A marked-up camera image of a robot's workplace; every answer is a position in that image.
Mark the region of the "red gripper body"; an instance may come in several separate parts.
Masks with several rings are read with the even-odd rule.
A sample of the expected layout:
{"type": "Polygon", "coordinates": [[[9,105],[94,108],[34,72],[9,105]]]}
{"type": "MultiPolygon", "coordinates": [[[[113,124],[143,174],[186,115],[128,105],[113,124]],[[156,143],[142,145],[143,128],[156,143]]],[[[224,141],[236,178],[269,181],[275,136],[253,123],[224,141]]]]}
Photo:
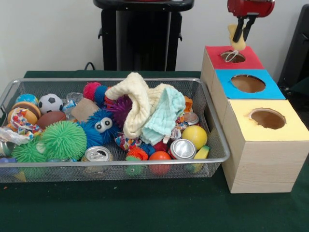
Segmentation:
{"type": "Polygon", "coordinates": [[[228,0],[227,8],[235,17],[266,17],[275,6],[274,0],[228,0]]]}

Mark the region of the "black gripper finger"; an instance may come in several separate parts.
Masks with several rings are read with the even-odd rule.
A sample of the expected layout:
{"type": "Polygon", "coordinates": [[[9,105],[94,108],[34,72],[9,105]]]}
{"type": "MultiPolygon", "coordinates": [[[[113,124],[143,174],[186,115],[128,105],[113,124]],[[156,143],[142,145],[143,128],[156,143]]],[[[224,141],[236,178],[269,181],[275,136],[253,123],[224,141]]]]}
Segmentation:
{"type": "Polygon", "coordinates": [[[243,39],[247,41],[249,32],[251,30],[252,25],[255,23],[257,16],[247,16],[246,17],[249,21],[247,22],[246,26],[243,29],[243,39]]]}
{"type": "Polygon", "coordinates": [[[240,40],[241,36],[246,40],[246,26],[244,26],[244,19],[246,18],[247,17],[238,17],[238,25],[233,36],[233,42],[235,43],[240,40]]]}

